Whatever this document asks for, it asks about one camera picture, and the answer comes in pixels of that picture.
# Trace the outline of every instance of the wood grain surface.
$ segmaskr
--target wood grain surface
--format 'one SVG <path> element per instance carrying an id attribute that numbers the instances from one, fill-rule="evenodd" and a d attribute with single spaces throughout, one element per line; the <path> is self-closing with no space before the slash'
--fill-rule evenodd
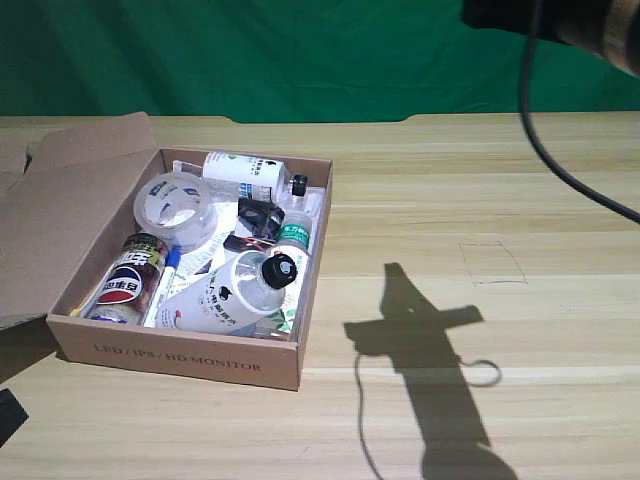
<path id="1" fill-rule="evenodd" d="M 90 120 L 0 118 L 0 141 Z M 0 478 L 640 478 L 640 228 L 552 176 L 515 115 L 152 122 L 161 145 L 335 161 L 301 390 L 65 363 L 24 325 L 0 334 L 30 415 Z M 640 209 L 638 112 L 536 124 Z"/>

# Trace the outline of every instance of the cardboard box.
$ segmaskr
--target cardboard box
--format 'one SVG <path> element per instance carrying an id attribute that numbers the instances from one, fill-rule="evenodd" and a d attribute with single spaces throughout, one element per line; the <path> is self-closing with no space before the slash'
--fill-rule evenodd
<path id="1" fill-rule="evenodd" d="M 307 175 L 310 186 L 327 189 L 292 341 L 67 316 L 137 230 L 133 200 L 139 188 L 170 171 L 173 160 L 202 165 L 206 154 L 157 149 L 144 113 L 46 136 L 26 174 L 2 199 L 3 321 L 48 314 L 70 361 L 297 390 L 331 202 L 329 160 L 260 155 L 284 161 L 290 171 Z"/>

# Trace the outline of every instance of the green backdrop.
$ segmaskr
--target green backdrop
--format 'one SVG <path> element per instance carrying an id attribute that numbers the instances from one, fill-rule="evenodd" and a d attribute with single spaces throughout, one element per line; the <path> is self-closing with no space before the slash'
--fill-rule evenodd
<path id="1" fill-rule="evenodd" d="M 0 0 L 0 115 L 401 120 L 515 109 L 523 38 L 461 0 Z M 640 110 L 640 80 L 539 49 L 533 108 Z"/>

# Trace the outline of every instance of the canned drink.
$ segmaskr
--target canned drink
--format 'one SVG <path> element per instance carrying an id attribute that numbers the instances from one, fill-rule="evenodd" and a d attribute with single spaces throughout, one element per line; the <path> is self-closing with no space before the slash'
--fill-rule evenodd
<path id="1" fill-rule="evenodd" d="M 160 282 L 167 254 L 167 245 L 158 237 L 137 233 L 127 238 L 87 317 L 140 325 Z"/>

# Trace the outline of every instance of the clear packing tape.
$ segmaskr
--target clear packing tape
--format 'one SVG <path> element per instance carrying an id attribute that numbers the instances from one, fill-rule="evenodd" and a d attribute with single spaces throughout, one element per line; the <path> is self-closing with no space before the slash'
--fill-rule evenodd
<path id="1" fill-rule="evenodd" d="M 133 211 L 144 232 L 182 253 L 201 247 L 216 228 L 209 187 L 190 173 L 155 177 L 138 192 Z"/>

